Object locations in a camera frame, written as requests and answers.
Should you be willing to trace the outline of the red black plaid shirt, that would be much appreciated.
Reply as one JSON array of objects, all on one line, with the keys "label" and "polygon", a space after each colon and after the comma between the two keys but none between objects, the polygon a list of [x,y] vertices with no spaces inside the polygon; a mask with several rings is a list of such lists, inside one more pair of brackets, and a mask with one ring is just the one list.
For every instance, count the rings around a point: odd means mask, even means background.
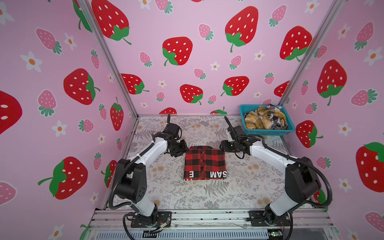
[{"label": "red black plaid shirt", "polygon": [[221,180],[227,178],[225,152],[209,146],[190,147],[186,152],[184,180]]}]

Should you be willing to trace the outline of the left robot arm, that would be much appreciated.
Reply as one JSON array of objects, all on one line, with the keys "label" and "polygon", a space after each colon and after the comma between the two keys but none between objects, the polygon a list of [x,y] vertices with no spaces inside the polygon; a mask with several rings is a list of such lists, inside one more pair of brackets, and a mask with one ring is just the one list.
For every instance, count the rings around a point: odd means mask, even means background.
[{"label": "left robot arm", "polygon": [[152,135],[149,145],[126,160],[117,163],[108,208],[116,210],[129,206],[135,211],[135,221],[153,227],[159,221],[158,207],[147,195],[147,167],[162,154],[182,156],[188,151],[182,137],[182,129],[176,124],[166,123],[163,131]]}]

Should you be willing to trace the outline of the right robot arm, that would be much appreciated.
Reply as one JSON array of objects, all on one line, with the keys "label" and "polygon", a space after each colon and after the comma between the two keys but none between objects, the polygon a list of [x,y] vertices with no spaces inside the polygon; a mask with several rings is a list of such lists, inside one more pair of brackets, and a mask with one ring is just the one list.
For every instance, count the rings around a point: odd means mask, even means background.
[{"label": "right robot arm", "polygon": [[[265,207],[262,219],[268,225],[277,225],[283,217],[304,204],[317,208],[326,208],[331,204],[333,200],[331,185],[309,158],[296,158],[284,154],[268,146],[263,136],[247,136],[240,126],[229,126],[227,134],[229,139],[221,142],[220,150],[259,158],[279,170],[285,177],[284,191]],[[324,182],[327,194],[325,202],[318,204],[309,198],[321,189],[321,182]]]}]

